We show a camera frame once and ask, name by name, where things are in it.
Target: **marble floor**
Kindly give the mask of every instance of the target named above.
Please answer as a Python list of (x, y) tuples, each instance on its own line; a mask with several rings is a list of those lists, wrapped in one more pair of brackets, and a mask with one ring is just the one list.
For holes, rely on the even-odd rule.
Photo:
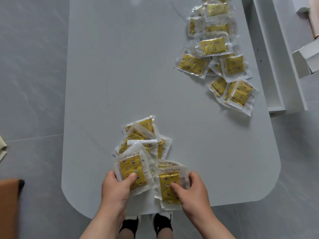
[[(294, 51), (309, 43), (309, 23), (291, 0), (276, 0)], [(8, 154), (0, 179), (20, 177), (20, 238), (78, 238), (90, 219), (61, 190), (69, 0), (0, 1), (0, 133)], [(301, 79), (309, 111), (272, 118), (282, 169), (261, 201), (214, 207), (241, 239), (319, 238), (319, 73)], [(182, 212), (174, 235), (198, 238)], [(143, 216), (137, 238), (154, 238)]]

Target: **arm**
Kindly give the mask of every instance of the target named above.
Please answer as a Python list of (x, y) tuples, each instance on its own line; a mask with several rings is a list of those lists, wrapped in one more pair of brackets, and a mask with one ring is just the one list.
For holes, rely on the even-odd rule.
[(202, 235), (203, 239), (235, 239), (227, 228), (214, 215), (206, 186), (196, 172), (189, 172), (191, 187), (189, 190), (172, 183), (172, 189), (181, 200), (186, 216)]
[(107, 173), (102, 183), (100, 208), (80, 239), (114, 239), (117, 236), (125, 219), (125, 206), (130, 196), (130, 186), (135, 180), (136, 173), (132, 173), (121, 182), (117, 181), (114, 171)]

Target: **white tabletop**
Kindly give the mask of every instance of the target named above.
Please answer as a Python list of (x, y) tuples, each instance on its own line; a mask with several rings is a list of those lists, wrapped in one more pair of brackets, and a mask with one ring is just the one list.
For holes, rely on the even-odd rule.
[[(239, 44), (260, 90), (252, 117), (221, 107), (211, 80), (173, 69), (188, 39), (186, 18), (200, 0), (70, 0), (62, 189), (92, 218), (113, 168), (121, 126), (156, 115), (173, 139), (167, 159), (197, 171), (211, 205), (255, 201), (274, 187), (280, 160), (241, 0), (233, 0)], [(128, 215), (160, 211), (149, 191)]]

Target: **tile grout line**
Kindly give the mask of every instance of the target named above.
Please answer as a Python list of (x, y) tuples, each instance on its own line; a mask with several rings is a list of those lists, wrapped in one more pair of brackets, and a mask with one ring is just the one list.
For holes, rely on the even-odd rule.
[[(63, 134), (44, 136), (44, 137), (36, 137), (36, 138), (47, 138), (47, 137), (54, 137), (54, 136), (60, 136), (60, 135), (63, 135)], [(11, 140), (11, 141), (6, 141), (6, 142), (15, 142), (15, 141), (22, 141), (22, 140), (29, 140), (29, 139), (36, 139), (36, 138), (25, 138), (25, 139)]]
[(241, 225), (240, 225), (240, 220), (239, 220), (237, 205), (235, 205), (235, 208), (236, 208), (236, 212), (237, 212), (237, 218), (238, 218), (239, 228), (240, 228), (240, 232), (241, 232), (241, 238), (244, 239), (244, 235), (242, 234), (242, 229), (241, 229)]

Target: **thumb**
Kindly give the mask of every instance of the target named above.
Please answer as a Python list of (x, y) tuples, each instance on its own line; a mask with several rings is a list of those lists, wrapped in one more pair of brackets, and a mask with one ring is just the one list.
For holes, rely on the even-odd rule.
[(183, 197), (185, 189), (183, 189), (181, 186), (179, 186), (178, 184), (175, 184), (175, 183), (171, 183), (171, 188), (178, 195), (179, 199), (181, 199)]
[(137, 177), (136, 173), (131, 173), (129, 177), (123, 180), (123, 184), (130, 187), (132, 184), (134, 184), (136, 177)]

